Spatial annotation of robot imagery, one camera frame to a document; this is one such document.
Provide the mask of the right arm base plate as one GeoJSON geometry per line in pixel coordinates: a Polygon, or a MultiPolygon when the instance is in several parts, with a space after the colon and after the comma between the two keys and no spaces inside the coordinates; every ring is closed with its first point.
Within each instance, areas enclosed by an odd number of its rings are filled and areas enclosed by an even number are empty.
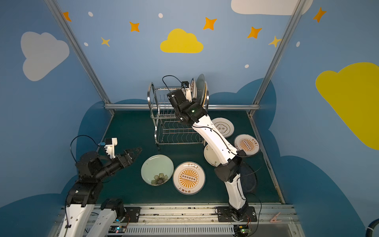
{"type": "Polygon", "coordinates": [[[215,213],[219,222],[258,222],[258,213],[254,207],[235,210],[230,206],[218,206],[215,213]]]}

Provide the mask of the plain pale green plate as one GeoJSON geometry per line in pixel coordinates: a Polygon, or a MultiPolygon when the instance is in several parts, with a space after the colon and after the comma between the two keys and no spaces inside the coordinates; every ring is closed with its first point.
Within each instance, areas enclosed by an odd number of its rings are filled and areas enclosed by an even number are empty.
{"type": "Polygon", "coordinates": [[[204,99],[206,95],[206,82],[204,74],[200,74],[198,79],[196,80],[196,101],[203,105],[204,99]]]}

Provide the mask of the light green flower plate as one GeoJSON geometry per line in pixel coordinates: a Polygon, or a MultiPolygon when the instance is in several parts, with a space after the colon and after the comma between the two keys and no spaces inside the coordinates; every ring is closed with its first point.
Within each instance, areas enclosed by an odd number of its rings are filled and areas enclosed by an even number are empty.
{"type": "Polygon", "coordinates": [[[154,155],[148,158],[141,167],[141,177],[151,186],[166,183],[174,173],[172,160],[165,155],[154,155]]]}

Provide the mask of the white plate dark lettered rim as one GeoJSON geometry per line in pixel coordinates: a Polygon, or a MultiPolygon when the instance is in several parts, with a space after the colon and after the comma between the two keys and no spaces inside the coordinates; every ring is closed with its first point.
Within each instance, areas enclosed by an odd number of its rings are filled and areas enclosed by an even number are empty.
{"type": "Polygon", "coordinates": [[[197,97],[197,86],[196,86],[196,80],[194,78],[192,78],[190,82],[190,92],[191,92],[192,100],[195,100],[197,97]]]}

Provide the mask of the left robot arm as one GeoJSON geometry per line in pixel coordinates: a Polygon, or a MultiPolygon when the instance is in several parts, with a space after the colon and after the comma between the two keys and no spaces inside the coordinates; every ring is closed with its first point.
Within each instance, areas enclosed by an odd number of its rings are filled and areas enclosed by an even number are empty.
{"type": "Polygon", "coordinates": [[[61,237],[105,237],[114,222],[126,224],[139,221],[140,208],[126,208],[120,198],[108,198],[101,204],[101,211],[89,232],[85,229],[95,208],[104,179],[114,175],[134,163],[142,152],[141,148],[125,150],[117,154],[108,163],[101,162],[101,155],[91,151],[82,155],[76,167],[79,171],[78,180],[69,190],[65,202],[65,216],[61,237]]]}

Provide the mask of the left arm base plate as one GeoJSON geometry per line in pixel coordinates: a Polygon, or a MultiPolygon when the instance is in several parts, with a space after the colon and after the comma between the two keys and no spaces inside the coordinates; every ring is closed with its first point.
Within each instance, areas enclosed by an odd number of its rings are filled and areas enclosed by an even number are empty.
{"type": "Polygon", "coordinates": [[[122,223],[138,223],[140,212],[141,212],[141,207],[125,206],[124,218],[122,219],[122,223]]]}

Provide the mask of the white plate grey emblem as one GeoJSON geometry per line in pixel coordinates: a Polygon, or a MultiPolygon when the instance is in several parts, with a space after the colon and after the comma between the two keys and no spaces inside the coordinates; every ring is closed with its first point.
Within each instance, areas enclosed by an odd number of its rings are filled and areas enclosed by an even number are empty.
{"type": "Polygon", "coordinates": [[[235,131],[233,123],[226,118],[215,118],[212,123],[225,138],[231,137],[235,131]]]}

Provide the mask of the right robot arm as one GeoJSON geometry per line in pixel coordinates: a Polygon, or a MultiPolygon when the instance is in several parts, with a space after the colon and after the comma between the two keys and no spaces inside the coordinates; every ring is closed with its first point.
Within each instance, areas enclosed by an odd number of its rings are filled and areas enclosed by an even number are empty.
{"type": "Polygon", "coordinates": [[[182,89],[170,91],[167,97],[176,118],[190,125],[215,152],[220,163],[215,173],[225,183],[230,214],[234,220],[242,220],[249,207],[242,190],[240,173],[242,158],[246,153],[235,148],[216,128],[203,106],[197,101],[189,101],[182,89]]]}

